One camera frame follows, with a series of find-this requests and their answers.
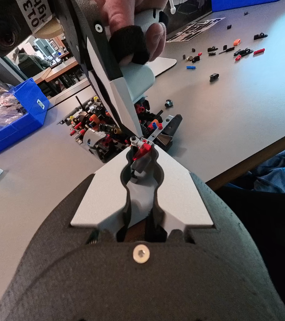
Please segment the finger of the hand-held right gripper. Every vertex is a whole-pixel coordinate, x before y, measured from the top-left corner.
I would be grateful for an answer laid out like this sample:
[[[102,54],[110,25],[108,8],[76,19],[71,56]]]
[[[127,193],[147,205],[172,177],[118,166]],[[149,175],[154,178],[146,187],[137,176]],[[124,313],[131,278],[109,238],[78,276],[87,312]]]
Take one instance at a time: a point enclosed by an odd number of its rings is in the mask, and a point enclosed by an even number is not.
[[[88,68],[88,80],[94,91],[116,124],[128,136],[142,137],[127,83],[108,40],[103,37],[96,42],[93,38],[87,37],[87,51],[92,65]]]
[[[88,71],[88,79],[107,111],[118,127],[128,136],[135,135],[135,109],[123,77],[109,81],[94,70]]]

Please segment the person's right hand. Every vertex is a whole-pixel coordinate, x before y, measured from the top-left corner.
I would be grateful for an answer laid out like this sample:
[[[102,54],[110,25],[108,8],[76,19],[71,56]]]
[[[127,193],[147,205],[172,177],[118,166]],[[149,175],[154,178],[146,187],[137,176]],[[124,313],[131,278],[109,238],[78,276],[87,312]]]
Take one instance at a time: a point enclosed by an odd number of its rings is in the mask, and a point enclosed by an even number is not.
[[[110,35],[117,30],[134,25],[134,16],[149,9],[164,10],[166,0],[106,0],[97,1],[104,23],[109,27]],[[149,62],[161,55],[166,42],[166,26],[153,23],[145,33],[145,42],[149,51]]]

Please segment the black lego chassis assembly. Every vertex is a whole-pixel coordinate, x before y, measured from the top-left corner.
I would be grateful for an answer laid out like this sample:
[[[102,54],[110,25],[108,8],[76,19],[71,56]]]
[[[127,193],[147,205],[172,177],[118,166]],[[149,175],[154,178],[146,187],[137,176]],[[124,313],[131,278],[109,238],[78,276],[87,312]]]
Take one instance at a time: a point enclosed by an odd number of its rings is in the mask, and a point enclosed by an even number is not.
[[[148,138],[163,122],[161,115],[150,111],[146,97],[142,97],[134,104],[134,111],[138,116],[138,123],[142,131],[142,138]],[[80,103],[58,124],[66,125],[70,129],[69,135],[75,142],[102,163],[108,162],[131,143],[129,134],[116,124],[111,114],[98,96],[92,97],[85,103]]]

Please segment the wooden-edged neighbouring desk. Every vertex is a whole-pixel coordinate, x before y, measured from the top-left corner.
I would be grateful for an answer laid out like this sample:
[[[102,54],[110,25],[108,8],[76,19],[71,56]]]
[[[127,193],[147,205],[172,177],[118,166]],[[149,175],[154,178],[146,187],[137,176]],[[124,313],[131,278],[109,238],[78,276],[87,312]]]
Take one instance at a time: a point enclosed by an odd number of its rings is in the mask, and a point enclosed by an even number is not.
[[[70,72],[74,68],[81,67],[80,64],[76,61],[76,59],[73,57],[66,62],[61,63],[60,65],[53,67],[53,68],[47,68],[40,73],[36,74],[32,77],[34,82],[36,84],[40,84],[42,82],[50,83],[51,81],[59,78],[60,76],[63,76]]]

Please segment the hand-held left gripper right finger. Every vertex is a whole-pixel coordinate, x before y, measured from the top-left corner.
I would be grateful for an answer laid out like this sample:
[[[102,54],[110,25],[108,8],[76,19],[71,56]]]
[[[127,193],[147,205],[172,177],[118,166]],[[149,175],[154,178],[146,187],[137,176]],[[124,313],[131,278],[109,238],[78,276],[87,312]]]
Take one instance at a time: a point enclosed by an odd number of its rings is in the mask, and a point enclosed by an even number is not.
[[[213,220],[191,173],[158,146],[154,150],[156,224],[164,229],[212,228]]]

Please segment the blue fabric bag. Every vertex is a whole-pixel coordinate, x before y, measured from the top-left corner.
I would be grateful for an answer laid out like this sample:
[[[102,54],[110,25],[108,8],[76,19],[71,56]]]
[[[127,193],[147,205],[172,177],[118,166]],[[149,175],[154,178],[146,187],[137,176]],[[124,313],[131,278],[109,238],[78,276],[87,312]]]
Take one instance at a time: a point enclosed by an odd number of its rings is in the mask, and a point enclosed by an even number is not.
[[[225,187],[285,194],[285,150],[227,183]]]

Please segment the black and white sticker sheet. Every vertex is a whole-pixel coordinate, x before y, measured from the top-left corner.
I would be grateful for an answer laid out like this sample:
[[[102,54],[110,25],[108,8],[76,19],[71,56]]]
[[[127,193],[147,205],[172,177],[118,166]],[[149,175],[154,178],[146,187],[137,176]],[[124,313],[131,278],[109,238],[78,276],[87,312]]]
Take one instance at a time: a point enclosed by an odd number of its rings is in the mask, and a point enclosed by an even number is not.
[[[177,32],[175,35],[171,36],[167,39],[166,42],[187,42],[191,39],[195,38],[199,34],[203,33],[204,31],[208,30],[218,22],[224,20],[225,17],[221,18],[214,18],[214,19],[207,19],[202,22],[193,22],[188,24],[185,28]]]

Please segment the blue storage bin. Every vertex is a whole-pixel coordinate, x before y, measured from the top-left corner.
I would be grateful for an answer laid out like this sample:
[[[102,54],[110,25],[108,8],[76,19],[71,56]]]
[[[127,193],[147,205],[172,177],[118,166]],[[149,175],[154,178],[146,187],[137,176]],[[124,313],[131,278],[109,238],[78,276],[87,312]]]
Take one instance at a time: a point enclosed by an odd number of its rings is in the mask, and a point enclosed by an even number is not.
[[[0,129],[0,152],[43,126],[50,104],[32,78],[9,92],[21,103],[26,114]]]
[[[212,0],[211,5],[213,12],[219,12],[277,1],[278,0]]]

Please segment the loose lego pieces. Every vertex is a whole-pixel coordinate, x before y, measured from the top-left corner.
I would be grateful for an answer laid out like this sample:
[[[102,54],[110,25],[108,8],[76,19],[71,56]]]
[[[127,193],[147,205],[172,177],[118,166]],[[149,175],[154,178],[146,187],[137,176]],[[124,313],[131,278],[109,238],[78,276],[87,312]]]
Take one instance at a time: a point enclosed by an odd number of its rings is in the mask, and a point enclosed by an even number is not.
[[[255,34],[254,37],[253,37],[253,40],[259,40],[259,39],[264,39],[268,37],[268,34],[265,34],[263,32],[259,33],[259,34]],[[235,47],[236,46],[239,46],[241,43],[241,39],[236,39],[234,42],[233,42],[233,46],[231,47],[228,47],[228,45],[224,45],[223,46],[223,50],[221,50],[220,52],[218,52],[218,54],[223,54],[223,53],[228,53],[228,52],[232,52],[235,50]],[[212,47],[209,47],[207,49],[207,53],[208,53],[208,56],[209,57],[213,57],[217,54],[217,50],[219,48],[217,48],[216,46],[212,46]],[[259,50],[252,50],[250,49],[249,47],[241,50],[241,49],[238,49],[237,51],[234,52],[234,57],[235,58],[235,61],[239,61],[242,57],[245,57],[251,53],[253,53],[253,55],[257,55],[257,54],[261,54],[265,51],[265,49],[259,49]],[[195,56],[186,56],[185,54],[182,55],[182,59],[185,60],[186,62],[192,62],[192,63],[196,63],[198,61],[200,61],[200,56],[202,55],[202,52],[199,52],[197,53],[197,55]],[[196,67],[195,66],[186,66],[186,69],[187,70],[195,70]],[[216,80],[218,80],[219,78],[219,74],[218,73],[213,73],[209,76],[209,82],[215,82]]]

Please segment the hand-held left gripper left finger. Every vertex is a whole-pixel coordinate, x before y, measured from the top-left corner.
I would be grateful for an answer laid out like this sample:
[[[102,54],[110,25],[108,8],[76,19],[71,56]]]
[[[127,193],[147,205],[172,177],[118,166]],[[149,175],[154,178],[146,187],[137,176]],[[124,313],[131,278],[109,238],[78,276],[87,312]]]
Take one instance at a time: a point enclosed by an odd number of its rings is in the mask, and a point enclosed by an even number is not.
[[[128,227],[132,209],[127,184],[131,178],[132,148],[98,169],[71,220],[73,227],[121,229]]]

